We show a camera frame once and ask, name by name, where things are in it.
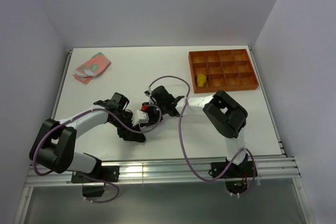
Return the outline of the black sock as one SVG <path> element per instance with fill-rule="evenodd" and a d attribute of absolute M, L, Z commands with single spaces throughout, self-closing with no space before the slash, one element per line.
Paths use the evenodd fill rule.
<path fill-rule="evenodd" d="M 133 133 L 123 127 L 117 128 L 117 134 L 119 138 L 123 139 L 124 141 L 128 141 L 128 142 L 144 143 L 146 141 L 144 134 Z"/>

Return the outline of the yellow sock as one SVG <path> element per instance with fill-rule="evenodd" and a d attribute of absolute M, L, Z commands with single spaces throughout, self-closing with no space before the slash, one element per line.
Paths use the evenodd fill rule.
<path fill-rule="evenodd" d="M 198 74 L 196 76 L 196 86 L 198 88 L 204 88 L 207 86 L 207 76 L 205 74 Z"/>

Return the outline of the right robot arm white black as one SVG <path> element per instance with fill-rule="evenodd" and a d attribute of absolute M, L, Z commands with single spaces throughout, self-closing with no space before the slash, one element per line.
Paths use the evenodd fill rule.
<path fill-rule="evenodd" d="M 245 149 L 244 127 L 248 113 L 225 91 L 219 90 L 205 97 L 173 97 L 166 88 L 159 86 L 145 91 L 150 103 L 157 105 L 163 114 L 178 117 L 178 134 L 182 137 L 184 116 L 206 116 L 225 139 L 228 173 L 240 176 L 246 168 L 248 154 Z"/>

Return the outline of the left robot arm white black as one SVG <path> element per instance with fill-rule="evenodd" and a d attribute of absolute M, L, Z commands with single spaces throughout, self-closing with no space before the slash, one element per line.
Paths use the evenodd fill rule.
<path fill-rule="evenodd" d="M 111 99 L 99 100 L 90 110 L 72 118 L 45 120 L 29 152 L 33 166 L 40 164 L 58 174 L 82 172 L 89 181 L 98 181 L 102 176 L 101 160 L 75 152 L 76 140 L 93 128 L 110 123 L 116 127 L 119 138 L 145 142 L 140 127 L 132 124 L 133 113 L 126 110 L 128 104 L 129 100 L 124 95 L 115 93 Z"/>

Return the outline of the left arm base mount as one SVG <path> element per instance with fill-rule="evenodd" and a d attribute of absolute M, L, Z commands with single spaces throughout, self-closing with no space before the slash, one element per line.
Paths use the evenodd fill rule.
<path fill-rule="evenodd" d="M 92 173 L 72 172 L 71 183 L 82 184 L 82 195 L 85 200 L 93 203 L 105 203 L 115 200 L 120 194 L 120 188 L 115 184 L 119 180 L 120 166 L 101 166 Z M 116 189 L 116 194 L 105 200 L 99 200 L 107 187 L 112 186 Z"/>

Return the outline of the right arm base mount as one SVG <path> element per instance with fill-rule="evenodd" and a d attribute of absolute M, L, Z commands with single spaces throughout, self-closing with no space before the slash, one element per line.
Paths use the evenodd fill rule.
<path fill-rule="evenodd" d="M 215 178 L 228 165 L 229 161 L 212 162 L 208 174 Z M 258 173 L 253 161 L 244 160 L 241 164 L 231 164 L 226 173 L 221 176 L 225 180 L 225 187 L 230 194 L 241 196 L 244 194 Z"/>

